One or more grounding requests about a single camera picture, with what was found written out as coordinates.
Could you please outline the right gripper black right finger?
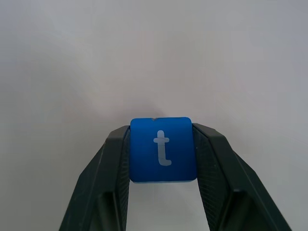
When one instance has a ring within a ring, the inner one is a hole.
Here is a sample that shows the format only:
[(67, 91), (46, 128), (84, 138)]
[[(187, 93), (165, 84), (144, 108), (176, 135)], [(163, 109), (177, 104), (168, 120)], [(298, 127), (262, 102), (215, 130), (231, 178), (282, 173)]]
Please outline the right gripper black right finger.
[(289, 231), (256, 172), (224, 135), (194, 123), (197, 181), (211, 231)]

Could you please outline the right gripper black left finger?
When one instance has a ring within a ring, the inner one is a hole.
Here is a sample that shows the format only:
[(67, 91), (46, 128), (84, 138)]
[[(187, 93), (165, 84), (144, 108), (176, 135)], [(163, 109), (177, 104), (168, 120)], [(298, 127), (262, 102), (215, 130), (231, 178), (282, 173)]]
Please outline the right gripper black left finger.
[(80, 174), (62, 231), (124, 231), (129, 195), (130, 128), (112, 131)]

